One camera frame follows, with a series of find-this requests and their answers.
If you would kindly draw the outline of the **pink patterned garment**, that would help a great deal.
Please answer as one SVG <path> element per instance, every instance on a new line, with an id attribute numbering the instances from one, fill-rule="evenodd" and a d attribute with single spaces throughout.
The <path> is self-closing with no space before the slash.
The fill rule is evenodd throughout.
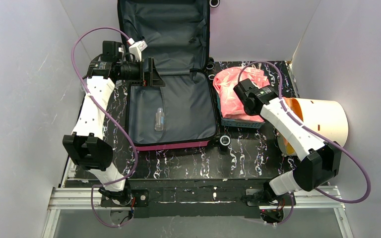
<path id="1" fill-rule="evenodd" d="M 213 86 L 220 98 L 221 114 L 226 119 L 263 122 L 261 117 L 248 116 L 244 112 L 244 106 L 234 92 L 241 69 L 242 67 L 227 68 L 214 77 Z M 241 80 L 244 79 L 250 79 L 259 88 L 270 84 L 263 70 L 251 66 L 242 73 Z"/>

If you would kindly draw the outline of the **small clear plastic bottle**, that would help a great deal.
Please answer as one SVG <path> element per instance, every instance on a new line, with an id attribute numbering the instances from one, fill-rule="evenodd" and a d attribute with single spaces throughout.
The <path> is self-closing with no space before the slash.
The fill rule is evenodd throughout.
<path id="1" fill-rule="evenodd" d="M 164 110 L 163 108 L 158 108 L 155 114 L 155 130 L 164 130 Z"/>

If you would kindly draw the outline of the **pink hard-shell suitcase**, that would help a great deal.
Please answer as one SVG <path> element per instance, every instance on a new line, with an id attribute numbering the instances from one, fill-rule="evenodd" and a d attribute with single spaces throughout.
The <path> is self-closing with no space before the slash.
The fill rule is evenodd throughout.
<path id="1" fill-rule="evenodd" d="M 210 2 L 120 0 L 120 28 L 144 40 L 165 87 L 130 86 L 126 130 L 139 151 L 207 146 L 218 134 L 216 97 L 206 72 L 211 62 Z M 164 110 L 164 130 L 155 114 Z"/>

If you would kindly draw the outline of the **white cylinder with orange end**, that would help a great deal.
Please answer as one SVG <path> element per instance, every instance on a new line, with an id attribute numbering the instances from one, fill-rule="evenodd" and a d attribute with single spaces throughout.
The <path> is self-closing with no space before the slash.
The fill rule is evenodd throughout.
<path id="1" fill-rule="evenodd" d="M 286 104 L 308 128 L 340 146 L 348 138 L 348 120 L 337 101 L 285 98 Z"/>

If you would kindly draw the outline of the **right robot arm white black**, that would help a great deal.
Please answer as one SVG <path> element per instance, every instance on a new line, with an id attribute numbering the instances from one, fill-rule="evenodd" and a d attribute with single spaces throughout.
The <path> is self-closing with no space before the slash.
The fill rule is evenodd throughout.
<path id="1" fill-rule="evenodd" d="M 269 198 L 298 190 L 311 191 L 338 175 L 341 151 L 306 131 L 295 114 L 271 86 L 258 88 L 250 79 L 233 88 L 249 116 L 260 116 L 272 124 L 290 143 L 301 161 L 292 171 L 278 175 L 263 185 Z"/>

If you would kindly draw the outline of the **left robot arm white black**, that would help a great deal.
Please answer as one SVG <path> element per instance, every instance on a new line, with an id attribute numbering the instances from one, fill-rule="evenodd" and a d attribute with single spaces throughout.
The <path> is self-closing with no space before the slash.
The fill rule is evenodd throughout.
<path id="1" fill-rule="evenodd" d="M 126 179 L 113 163 L 113 149 L 103 140 L 106 109 L 115 84 L 128 81 L 133 86 L 164 87 L 152 57 L 142 58 L 147 43 L 128 40 L 128 53 L 122 43 L 103 41 L 102 53 L 89 64 L 82 78 L 86 85 L 82 109 L 63 146 L 73 163 L 94 174 L 106 191 L 120 192 Z"/>

